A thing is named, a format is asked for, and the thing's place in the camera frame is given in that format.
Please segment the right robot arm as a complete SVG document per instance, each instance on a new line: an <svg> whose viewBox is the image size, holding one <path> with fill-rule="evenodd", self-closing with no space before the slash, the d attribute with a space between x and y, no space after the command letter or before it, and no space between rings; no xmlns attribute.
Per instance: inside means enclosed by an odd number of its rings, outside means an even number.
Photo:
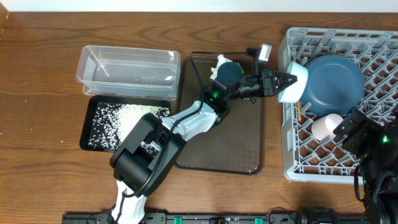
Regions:
<svg viewBox="0 0 398 224"><path fill-rule="evenodd" d="M352 111L333 130L342 148L359 160L354 192L369 223L397 223L397 118L381 126L362 111Z"/></svg>

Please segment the clear plastic bin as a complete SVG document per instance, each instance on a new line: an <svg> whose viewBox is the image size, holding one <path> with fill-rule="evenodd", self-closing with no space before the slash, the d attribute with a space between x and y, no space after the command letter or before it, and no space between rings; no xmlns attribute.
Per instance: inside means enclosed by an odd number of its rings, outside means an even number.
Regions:
<svg viewBox="0 0 398 224"><path fill-rule="evenodd" d="M86 95L176 100L180 54L173 50L87 45L76 80Z"/></svg>

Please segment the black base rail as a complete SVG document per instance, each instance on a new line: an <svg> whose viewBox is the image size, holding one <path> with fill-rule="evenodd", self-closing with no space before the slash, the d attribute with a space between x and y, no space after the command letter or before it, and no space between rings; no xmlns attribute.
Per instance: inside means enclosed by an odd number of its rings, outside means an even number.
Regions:
<svg viewBox="0 0 398 224"><path fill-rule="evenodd" d="M301 212L274 208L267 214L183 214L146 213L140 224L288 224L288 223L338 223L368 224L365 215L339 215L330 208L307 207Z"/></svg>

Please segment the white rice grains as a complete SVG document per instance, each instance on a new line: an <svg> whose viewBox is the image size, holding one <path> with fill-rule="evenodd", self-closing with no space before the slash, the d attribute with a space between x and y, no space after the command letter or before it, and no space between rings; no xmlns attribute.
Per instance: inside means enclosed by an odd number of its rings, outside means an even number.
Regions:
<svg viewBox="0 0 398 224"><path fill-rule="evenodd" d="M88 149L114 152L147 113L163 118L170 114L170 110L161 106L99 103L88 138Z"/></svg>

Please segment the brown serving tray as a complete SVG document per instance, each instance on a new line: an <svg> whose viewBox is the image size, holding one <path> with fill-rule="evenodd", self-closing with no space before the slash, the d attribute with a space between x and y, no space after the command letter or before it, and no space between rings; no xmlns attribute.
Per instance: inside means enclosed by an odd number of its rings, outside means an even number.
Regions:
<svg viewBox="0 0 398 224"><path fill-rule="evenodd" d="M194 55L204 85L211 83L213 55ZM178 98L174 113L192 105L200 92L197 76L187 57L182 63ZM181 169L254 175L264 167L266 99L255 103L230 100L229 114L221 124L189 140L175 165Z"/></svg>

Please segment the pink cup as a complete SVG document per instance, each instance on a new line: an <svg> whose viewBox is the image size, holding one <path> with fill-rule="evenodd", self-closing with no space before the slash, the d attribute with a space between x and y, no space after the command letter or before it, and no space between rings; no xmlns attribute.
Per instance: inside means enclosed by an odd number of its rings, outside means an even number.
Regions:
<svg viewBox="0 0 398 224"><path fill-rule="evenodd" d="M340 115L328 114L312 123L312 134L315 139L319 141L325 139L326 137L330 137L331 139L333 139L336 137L333 131L342 121L343 118Z"/></svg>

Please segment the grey dishwasher rack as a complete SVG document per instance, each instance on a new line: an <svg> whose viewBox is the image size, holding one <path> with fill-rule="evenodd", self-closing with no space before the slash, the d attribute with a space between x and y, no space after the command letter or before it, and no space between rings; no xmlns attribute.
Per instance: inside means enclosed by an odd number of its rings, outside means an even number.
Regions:
<svg viewBox="0 0 398 224"><path fill-rule="evenodd" d="M397 106L397 32L383 30L289 28L279 45L279 69L286 71L294 56L305 65L312 59L337 54L352 60L364 76L364 98L358 105L368 118L384 126ZM311 132L317 115L301 105L283 105L282 157L289 181L352 184L357 160L341 148L340 139L315 139Z"/></svg>

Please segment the blue plate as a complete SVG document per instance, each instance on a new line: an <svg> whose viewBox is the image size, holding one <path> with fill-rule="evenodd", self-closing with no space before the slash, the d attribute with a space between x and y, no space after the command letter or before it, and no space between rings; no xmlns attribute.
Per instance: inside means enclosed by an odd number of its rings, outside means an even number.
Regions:
<svg viewBox="0 0 398 224"><path fill-rule="evenodd" d="M324 55L305 64L308 81L301 96L302 105L319 116L347 115L364 96L364 77L360 68L342 55Z"/></svg>

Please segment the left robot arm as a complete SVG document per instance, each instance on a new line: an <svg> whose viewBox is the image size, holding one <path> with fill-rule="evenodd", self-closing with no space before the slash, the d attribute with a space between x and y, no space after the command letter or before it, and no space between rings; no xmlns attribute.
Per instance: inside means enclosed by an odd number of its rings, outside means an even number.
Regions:
<svg viewBox="0 0 398 224"><path fill-rule="evenodd" d="M212 83L202 85L199 98L172 116L145 114L110 159L118 199L110 223L139 223L144 205L170 172L182 149L194 136L219 125L228 115L230 98L275 96L298 80L275 70L245 76L234 62L221 64Z"/></svg>

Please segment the black plastic tray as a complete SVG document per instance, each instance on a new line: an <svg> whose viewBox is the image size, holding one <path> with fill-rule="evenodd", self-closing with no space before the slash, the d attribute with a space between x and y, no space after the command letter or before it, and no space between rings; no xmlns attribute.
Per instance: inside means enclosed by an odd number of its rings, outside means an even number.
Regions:
<svg viewBox="0 0 398 224"><path fill-rule="evenodd" d="M114 152L147 113L156 118L169 116L171 104L165 100L93 96L88 103L80 147L89 151Z"/></svg>

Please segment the white tissue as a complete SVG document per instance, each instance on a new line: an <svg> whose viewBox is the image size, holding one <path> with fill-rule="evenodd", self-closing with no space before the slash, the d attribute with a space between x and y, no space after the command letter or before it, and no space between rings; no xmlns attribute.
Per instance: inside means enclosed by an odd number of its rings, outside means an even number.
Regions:
<svg viewBox="0 0 398 224"><path fill-rule="evenodd" d="M210 78L212 80L215 80L218 76L218 69L222 66L222 64L227 63L227 62L232 62L232 60L226 58L223 54L219 54L219 56L217 56L217 64L216 67L211 67L211 76Z"/></svg>

